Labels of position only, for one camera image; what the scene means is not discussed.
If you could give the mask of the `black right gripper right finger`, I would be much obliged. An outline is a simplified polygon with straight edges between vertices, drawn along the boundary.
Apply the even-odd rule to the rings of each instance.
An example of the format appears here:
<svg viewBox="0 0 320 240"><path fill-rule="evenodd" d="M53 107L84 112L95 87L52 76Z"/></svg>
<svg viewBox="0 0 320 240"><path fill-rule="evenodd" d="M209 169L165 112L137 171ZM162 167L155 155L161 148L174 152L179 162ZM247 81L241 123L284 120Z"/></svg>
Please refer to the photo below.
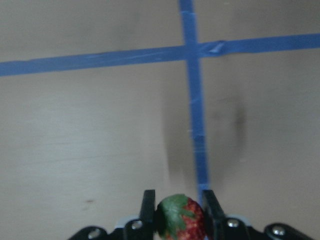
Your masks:
<svg viewBox="0 0 320 240"><path fill-rule="evenodd" d="M205 229L209 240L249 240L246 224L236 216L223 211L212 190L202 191Z"/></svg>

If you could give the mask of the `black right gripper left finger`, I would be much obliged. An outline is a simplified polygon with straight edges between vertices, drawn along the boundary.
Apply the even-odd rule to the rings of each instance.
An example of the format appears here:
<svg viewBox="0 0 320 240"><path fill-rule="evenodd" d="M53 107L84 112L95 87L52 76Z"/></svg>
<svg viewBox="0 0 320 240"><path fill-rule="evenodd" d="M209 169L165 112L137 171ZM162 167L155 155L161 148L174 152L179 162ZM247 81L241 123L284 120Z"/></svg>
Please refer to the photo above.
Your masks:
<svg viewBox="0 0 320 240"><path fill-rule="evenodd" d="M153 240L155 232L156 191L145 190L137 218L128 221L123 229L124 240Z"/></svg>

